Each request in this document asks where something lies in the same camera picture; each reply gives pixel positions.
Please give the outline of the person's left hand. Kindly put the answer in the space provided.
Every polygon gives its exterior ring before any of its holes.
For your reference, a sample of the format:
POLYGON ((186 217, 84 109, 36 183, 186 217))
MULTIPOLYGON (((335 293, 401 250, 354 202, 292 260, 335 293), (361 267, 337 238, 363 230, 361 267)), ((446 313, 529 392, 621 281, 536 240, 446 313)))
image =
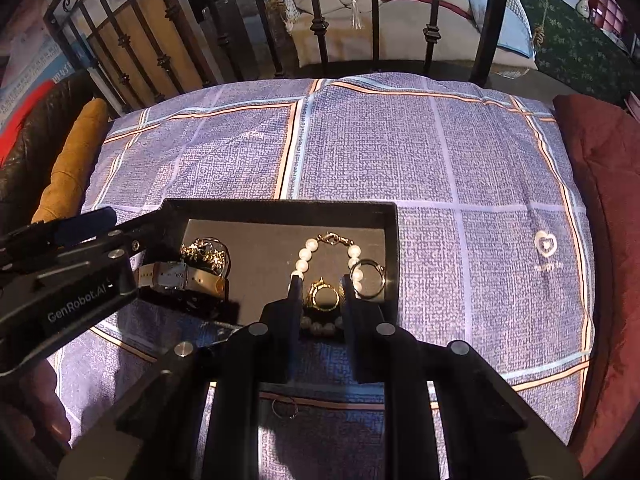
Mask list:
POLYGON ((27 441, 36 435, 34 422, 39 422, 52 436, 70 443, 72 428, 66 417, 63 403, 55 392, 58 375, 52 365, 44 360, 25 374, 20 380, 21 393, 30 415, 18 411, 17 432, 27 441))

